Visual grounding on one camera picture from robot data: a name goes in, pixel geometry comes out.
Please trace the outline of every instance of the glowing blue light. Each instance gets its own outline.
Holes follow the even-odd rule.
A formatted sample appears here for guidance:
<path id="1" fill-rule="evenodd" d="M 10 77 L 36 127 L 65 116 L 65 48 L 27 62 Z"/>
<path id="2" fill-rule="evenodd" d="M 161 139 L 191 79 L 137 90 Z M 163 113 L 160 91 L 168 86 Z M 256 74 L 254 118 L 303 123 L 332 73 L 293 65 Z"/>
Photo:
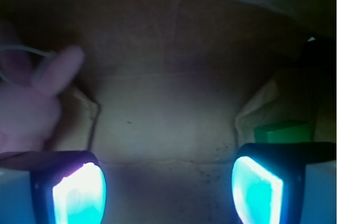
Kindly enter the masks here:
<path id="1" fill-rule="evenodd" d="M 101 223 L 106 184 L 100 167 L 92 162 L 53 187 L 56 224 Z"/>
<path id="2" fill-rule="evenodd" d="M 244 224 L 280 223 L 283 180 L 250 157 L 235 161 L 232 193 Z"/>

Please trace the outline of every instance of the white cable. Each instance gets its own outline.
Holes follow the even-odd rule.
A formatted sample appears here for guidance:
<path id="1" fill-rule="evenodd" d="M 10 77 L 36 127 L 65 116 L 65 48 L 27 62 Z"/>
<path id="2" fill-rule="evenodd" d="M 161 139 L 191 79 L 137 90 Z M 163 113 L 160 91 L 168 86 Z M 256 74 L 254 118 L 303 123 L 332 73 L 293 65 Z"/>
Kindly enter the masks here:
<path id="1" fill-rule="evenodd" d="M 0 53 L 6 50 L 25 50 L 27 52 L 31 52 L 43 57 L 52 57 L 55 54 L 55 52 L 44 52 L 42 50 L 34 49 L 24 45 L 13 44 L 13 45 L 0 46 Z M 6 75 L 1 70 L 0 70 L 0 78 L 8 83 L 12 83 L 12 81 L 9 78 L 7 78 Z"/>

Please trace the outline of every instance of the crumpled paper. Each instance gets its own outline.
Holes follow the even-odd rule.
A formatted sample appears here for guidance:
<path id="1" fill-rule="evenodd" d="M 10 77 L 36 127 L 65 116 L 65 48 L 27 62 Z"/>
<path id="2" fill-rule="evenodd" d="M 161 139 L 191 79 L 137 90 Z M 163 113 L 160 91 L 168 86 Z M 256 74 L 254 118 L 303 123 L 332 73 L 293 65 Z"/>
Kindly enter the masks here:
<path id="1" fill-rule="evenodd" d="M 254 128 L 284 120 L 307 121 L 313 141 L 336 142 L 336 97 L 332 77 L 319 68 L 283 69 L 235 118 L 238 146 L 255 142 Z"/>

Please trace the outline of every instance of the black light housing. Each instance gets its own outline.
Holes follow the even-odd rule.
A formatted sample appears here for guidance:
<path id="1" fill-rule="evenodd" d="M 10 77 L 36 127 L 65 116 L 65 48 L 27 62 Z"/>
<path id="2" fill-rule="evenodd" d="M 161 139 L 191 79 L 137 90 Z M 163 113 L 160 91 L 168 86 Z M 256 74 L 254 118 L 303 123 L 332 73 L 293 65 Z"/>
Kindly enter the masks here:
<path id="1" fill-rule="evenodd" d="M 308 218 L 314 222 L 328 218 L 328 223 L 335 223 L 335 207 L 326 213 L 331 202 L 336 206 L 335 160 L 336 144 L 331 142 L 243 145 L 232 173 L 239 217 L 244 223 L 296 224 Z M 328 190 L 330 196 L 315 194 L 315 190 Z M 320 210 L 321 214 L 313 216 L 315 211 L 307 211 L 308 206 L 321 209 L 319 205 L 327 202 L 330 206 Z"/>
<path id="2" fill-rule="evenodd" d="M 103 218 L 105 178 L 89 151 L 8 152 L 0 155 L 0 172 L 0 192 L 25 190 L 18 199 L 2 195 L 7 206 L 0 223 L 94 224 Z"/>

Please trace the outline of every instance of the green object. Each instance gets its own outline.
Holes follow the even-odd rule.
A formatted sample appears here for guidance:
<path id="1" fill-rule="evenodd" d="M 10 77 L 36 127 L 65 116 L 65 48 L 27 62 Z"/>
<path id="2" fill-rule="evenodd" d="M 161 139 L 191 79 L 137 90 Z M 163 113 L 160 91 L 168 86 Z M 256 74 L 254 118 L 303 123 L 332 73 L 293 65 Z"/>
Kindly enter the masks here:
<path id="1" fill-rule="evenodd" d="M 256 127 L 254 135 L 256 143 L 261 144 L 290 144 L 311 141 L 309 123 L 298 120 L 287 120 Z"/>

